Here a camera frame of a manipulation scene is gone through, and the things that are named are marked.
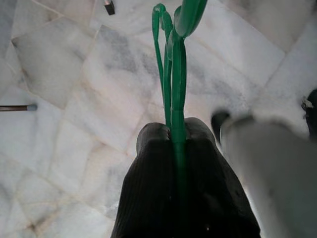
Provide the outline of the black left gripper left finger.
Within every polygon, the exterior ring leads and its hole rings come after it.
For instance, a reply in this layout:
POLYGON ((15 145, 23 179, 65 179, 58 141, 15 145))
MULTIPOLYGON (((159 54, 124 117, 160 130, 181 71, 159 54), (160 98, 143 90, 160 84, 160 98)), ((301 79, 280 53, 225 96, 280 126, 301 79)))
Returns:
POLYGON ((175 234, 174 151, 169 129, 148 123, 123 181, 113 238, 171 238, 175 234))

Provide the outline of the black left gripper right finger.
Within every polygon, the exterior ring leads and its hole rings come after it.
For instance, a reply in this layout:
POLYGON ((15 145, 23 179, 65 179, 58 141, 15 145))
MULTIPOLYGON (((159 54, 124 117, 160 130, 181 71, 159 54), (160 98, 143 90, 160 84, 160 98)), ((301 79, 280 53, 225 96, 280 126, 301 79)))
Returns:
POLYGON ((191 238, 258 238, 260 228, 236 174, 198 118, 185 120, 191 238))

